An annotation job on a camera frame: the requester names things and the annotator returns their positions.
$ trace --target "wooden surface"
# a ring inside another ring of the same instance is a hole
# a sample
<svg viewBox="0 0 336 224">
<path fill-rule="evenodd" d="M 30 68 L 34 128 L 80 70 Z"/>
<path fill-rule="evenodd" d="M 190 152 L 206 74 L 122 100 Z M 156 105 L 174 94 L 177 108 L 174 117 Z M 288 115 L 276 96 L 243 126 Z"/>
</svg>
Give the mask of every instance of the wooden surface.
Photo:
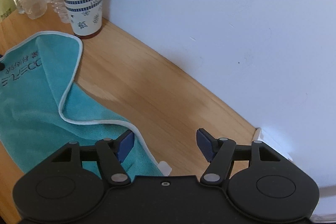
<svg viewBox="0 0 336 224">
<path fill-rule="evenodd" d="M 72 33 L 51 8 L 36 20 L 17 11 L 0 24 L 0 53 L 42 30 Z M 78 85 L 92 98 L 121 114 L 142 133 L 157 161 L 173 168 L 171 175 L 198 177 L 208 163 L 195 132 L 205 128 L 214 137 L 250 144 L 255 128 L 201 84 L 145 44 L 107 20 L 101 33 L 83 41 Z M 22 172 L 0 146 L 0 214 L 8 224 L 20 217 L 11 197 Z M 234 172 L 246 168 L 235 164 Z"/>
</svg>

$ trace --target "towel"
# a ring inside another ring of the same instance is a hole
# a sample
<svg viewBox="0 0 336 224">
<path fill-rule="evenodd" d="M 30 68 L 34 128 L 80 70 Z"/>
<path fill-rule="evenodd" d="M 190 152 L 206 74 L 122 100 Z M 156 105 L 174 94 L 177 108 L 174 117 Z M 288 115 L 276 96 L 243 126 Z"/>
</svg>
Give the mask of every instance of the towel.
<svg viewBox="0 0 336 224">
<path fill-rule="evenodd" d="M 0 58 L 0 141 L 23 172 L 69 141 L 93 145 L 134 132 L 134 147 L 122 163 L 135 175 L 161 176 L 139 130 L 124 117 L 103 107 L 73 81 L 83 49 L 72 35 L 44 31 L 34 34 Z M 168 175 L 167 166 L 163 173 Z M 98 173 L 94 162 L 83 165 Z"/>
</svg>

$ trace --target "screw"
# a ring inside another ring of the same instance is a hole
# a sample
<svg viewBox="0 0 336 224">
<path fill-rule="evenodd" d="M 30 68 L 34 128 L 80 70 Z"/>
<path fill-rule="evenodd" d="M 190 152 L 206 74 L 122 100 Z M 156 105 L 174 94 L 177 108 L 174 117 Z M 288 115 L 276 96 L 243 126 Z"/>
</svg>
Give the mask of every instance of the screw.
<svg viewBox="0 0 336 224">
<path fill-rule="evenodd" d="M 122 173 L 117 173 L 111 176 L 111 180 L 114 182 L 124 182 L 128 179 L 128 176 Z"/>
<path fill-rule="evenodd" d="M 203 177 L 208 182 L 216 182 L 221 179 L 221 177 L 215 173 L 208 173 Z"/>
</svg>

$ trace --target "blue checkered stripe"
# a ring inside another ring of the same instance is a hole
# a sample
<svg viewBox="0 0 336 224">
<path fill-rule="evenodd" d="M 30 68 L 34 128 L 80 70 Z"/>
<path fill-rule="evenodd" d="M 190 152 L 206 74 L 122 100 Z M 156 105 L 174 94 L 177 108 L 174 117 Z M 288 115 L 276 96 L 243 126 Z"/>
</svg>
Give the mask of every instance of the blue checkered stripe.
<svg viewBox="0 0 336 224">
<path fill-rule="evenodd" d="M 87 11 L 92 9 L 93 7 L 96 7 L 97 5 L 99 5 L 102 2 L 102 0 L 97 1 L 96 3 L 92 4 L 91 6 L 88 7 L 84 7 L 84 8 L 77 8 L 77 9 L 72 9 L 72 8 L 68 8 L 66 7 L 66 9 L 70 12 L 83 12 L 83 11 Z"/>
<path fill-rule="evenodd" d="M 83 4 L 83 3 L 87 3 L 89 1 L 93 1 L 93 0 L 77 0 L 77 1 L 64 0 L 64 2 L 66 4 Z"/>
</svg>

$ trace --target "black object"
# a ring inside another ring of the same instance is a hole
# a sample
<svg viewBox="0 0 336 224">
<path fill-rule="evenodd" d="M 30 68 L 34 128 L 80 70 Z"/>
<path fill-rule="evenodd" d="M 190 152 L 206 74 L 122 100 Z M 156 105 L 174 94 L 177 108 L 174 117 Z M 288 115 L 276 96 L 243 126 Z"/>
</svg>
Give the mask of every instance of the black object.
<svg viewBox="0 0 336 224">
<path fill-rule="evenodd" d="M 213 138 L 200 128 L 197 145 L 210 162 L 201 177 L 136 176 L 122 162 L 134 134 L 94 146 L 70 142 L 24 175 L 13 199 L 20 223 L 312 223 L 319 200 L 315 182 L 268 145 Z M 232 178 L 236 160 L 249 167 Z M 96 161 L 102 179 L 82 168 Z"/>
</svg>

